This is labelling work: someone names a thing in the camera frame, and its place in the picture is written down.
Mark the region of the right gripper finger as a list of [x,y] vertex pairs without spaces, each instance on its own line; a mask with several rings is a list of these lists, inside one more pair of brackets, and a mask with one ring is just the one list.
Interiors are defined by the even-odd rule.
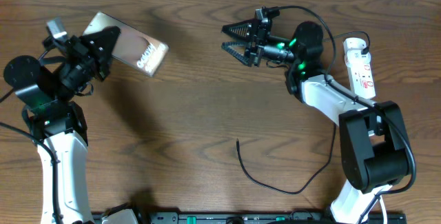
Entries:
[[[236,51],[235,48],[239,48],[239,47],[244,48],[245,51],[243,53]],[[228,41],[228,42],[223,42],[221,48],[230,55],[232,55],[243,65],[252,66],[252,62],[251,59],[249,58],[249,55],[246,55],[246,52],[248,51],[248,49],[250,49],[250,43],[239,42],[239,41]]]
[[257,20],[249,19],[222,27],[221,32],[237,41],[251,41]]

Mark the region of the bronze Galaxy phone box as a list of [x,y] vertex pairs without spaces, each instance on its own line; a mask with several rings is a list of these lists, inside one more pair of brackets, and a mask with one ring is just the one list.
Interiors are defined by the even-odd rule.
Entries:
[[169,50],[168,45],[104,12],[97,12],[83,31],[83,35],[99,32],[111,26],[117,26],[121,30],[112,56],[153,77]]

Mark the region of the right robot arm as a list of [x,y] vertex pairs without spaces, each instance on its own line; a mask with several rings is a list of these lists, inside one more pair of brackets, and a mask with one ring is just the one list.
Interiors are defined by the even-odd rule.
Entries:
[[271,34],[271,17],[255,17],[223,26],[231,37],[223,49],[252,67],[262,59],[286,67],[286,86],[301,103],[320,110],[340,134],[342,167],[347,178],[331,204],[337,223],[365,223],[372,207],[386,194],[398,194],[399,182],[416,177],[416,162],[399,106],[373,100],[369,46],[365,40],[344,42],[350,87],[337,83],[322,67],[323,41],[332,39],[326,23],[306,21],[291,39]]

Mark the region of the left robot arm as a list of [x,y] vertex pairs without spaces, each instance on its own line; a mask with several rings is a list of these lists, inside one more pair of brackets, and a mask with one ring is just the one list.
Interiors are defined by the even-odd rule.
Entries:
[[27,130],[16,131],[31,139],[41,158],[42,223],[94,222],[85,178],[88,127],[73,98],[90,96],[91,81],[107,78],[120,34],[116,26],[80,37],[50,34],[43,42],[45,52],[57,48],[61,55],[21,55],[4,68],[6,83],[25,104]]

